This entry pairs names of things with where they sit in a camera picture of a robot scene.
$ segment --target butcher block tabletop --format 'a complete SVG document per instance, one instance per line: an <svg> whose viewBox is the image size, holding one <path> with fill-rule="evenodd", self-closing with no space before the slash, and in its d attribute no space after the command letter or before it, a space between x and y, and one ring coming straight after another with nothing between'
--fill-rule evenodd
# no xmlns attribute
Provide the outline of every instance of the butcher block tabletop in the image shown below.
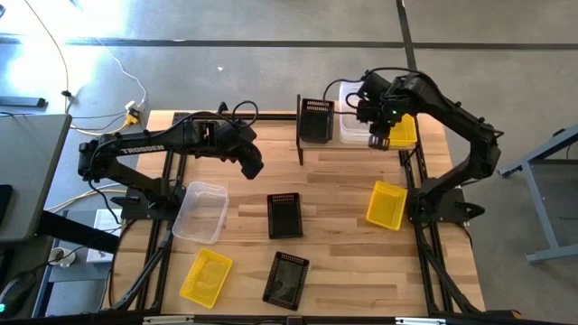
<svg viewBox="0 0 578 325"><path fill-rule="evenodd" d="M154 131L170 127L174 113L152 111L147 128ZM417 119L428 174L440 176L452 168L443 126L429 116ZM413 226L406 217L398 231L365 220L376 181L406 187L398 152L309 147L304 150L301 166L295 121L256 121L252 127L257 133L254 144L263 154L265 164L254 180L243 176L238 163L210 158L195 160L192 156L187 160L183 184L204 181L226 188L227 218L214 245L174 238L162 313L426 315ZM141 154L137 170L149 177L160 177L165 155ZM172 175L176 173L177 162L178 159L173 159ZM417 174L415 180L419 186ZM303 237L269 239L266 196L290 192L301 194ZM113 274L114 301L121 298L143 268L151 224L149 220L136 221L123 236ZM468 237L454 224L439 224L439 232L449 274L470 301L483 310ZM179 295L201 248L233 260L212 309ZM277 251L310 261L298 311L262 300ZM157 274L158 267L148 288L149 302L154 296ZM439 280L435 275L432 278L435 300L442 306Z"/></svg>

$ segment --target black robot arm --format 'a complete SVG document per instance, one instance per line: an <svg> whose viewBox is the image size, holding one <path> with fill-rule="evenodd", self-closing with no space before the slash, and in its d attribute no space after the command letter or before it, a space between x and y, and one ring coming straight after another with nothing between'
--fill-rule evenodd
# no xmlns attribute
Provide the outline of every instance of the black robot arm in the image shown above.
<svg viewBox="0 0 578 325"><path fill-rule="evenodd" d="M253 145L255 138L256 133L245 122L228 119L187 119L164 131L102 135L80 145L79 175L84 181L109 178L144 195L143 198L115 198L118 204L137 203L144 199L149 209L178 211L182 201L181 190L174 190L168 179L153 179L125 166L117 157L171 151L194 155L196 158L219 158L223 162L239 161L243 174L252 180L263 168L261 153Z"/></svg>
<svg viewBox="0 0 578 325"><path fill-rule="evenodd" d="M362 122L370 122L369 146L381 150L388 148L391 127L401 121L404 114L416 116L426 113L440 121L456 134L470 142L470 153L462 163L438 179L428 179L420 189L420 200L429 208L439 202L442 195L470 178L483 179L495 170L500 150L497 138L501 132L461 108L461 104L447 99L434 81L423 73L410 73L397 77L393 82L381 78L376 72L364 76L357 95L361 98L357 114Z"/></svg>

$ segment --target yellow basket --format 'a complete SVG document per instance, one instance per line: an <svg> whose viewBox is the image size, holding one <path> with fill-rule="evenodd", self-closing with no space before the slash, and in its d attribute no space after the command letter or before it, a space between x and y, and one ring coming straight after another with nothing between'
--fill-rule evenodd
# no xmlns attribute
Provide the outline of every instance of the yellow basket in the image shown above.
<svg viewBox="0 0 578 325"><path fill-rule="evenodd" d="M389 132L389 146L408 147L416 142L415 120L409 114L405 114L402 116L401 122L391 128Z"/></svg>
<svg viewBox="0 0 578 325"><path fill-rule="evenodd" d="M407 190L376 181L366 220L381 227L399 230L406 207Z"/></svg>
<svg viewBox="0 0 578 325"><path fill-rule="evenodd" d="M201 248L182 284L181 297L213 308L232 265L230 258Z"/></svg>

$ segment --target concrete floor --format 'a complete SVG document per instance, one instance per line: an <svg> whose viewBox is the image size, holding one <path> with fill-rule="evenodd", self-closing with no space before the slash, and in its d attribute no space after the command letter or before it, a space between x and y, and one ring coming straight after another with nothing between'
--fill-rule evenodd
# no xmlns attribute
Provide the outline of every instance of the concrete floor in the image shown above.
<svg viewBox="0 0 578 325"><path fill-rule="evenodd" d="M401 42L395 0L31 0L58 39L77 36L167 40L278 40ZM20 1L3 0L0 33L34 35L25 44L0 44L0 92L37 95L50 101L47 113L61 113L64 88L60 60L41 26ZM578 2L547 0L405 0L414 42L578 42ZM336 78L356 78L376 66L406 66L403 49L290 49L111 47L149 91L150 109L215 109L254 99L263 110L294 109L300 93L318 98ZM122 111L140 100L140 88L121 74L97 46L63 47L74 116ZM576 51L415 51L417 67L444 94L460 100L506 132L500 138L504 166L577 120L573 93L578 84ZM100 126L108 119L79 121ZM138 131L138 127L127 132ZM47 206L88 190L74 172L78 143L89 138L69 131ZM455 163L467 145L448 133ZM578 156L578 148L571 152ZM125 163L134 166L135 157ZM486 208L471 222L474 254L488 309L515 309L529 319L578 320L577 259L530 266L525 253L546 248L525 181L493 176L466 188L469 201ZM103 208L101 198L73 209ZM55 291L50 313L67 311L73 291L99 297L92 286Z"/></svg>

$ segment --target black mesh basket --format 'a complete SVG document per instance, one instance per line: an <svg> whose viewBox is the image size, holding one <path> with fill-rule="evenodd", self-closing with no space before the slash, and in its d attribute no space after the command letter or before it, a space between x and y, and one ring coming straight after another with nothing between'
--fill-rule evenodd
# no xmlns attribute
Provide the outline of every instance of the black mesh basket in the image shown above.
<svg viewBox="0 0 578 325"><path fill-rule="evenodd" d="M275 254L263 301L296 311L303 293L309 261L282 252Z"/></svg>
<svg viewBox="0 0 578 325"><path fill-rule="evenodd" d="M333 137L332 101L304 98L299 116L299 137L307 142L327 144Z"/></svg>
<svg viewBox="0 0 578 325"><path fill-rule="evenodd" d="M269 238L303 237L299 193L267 195Z"/></svg>

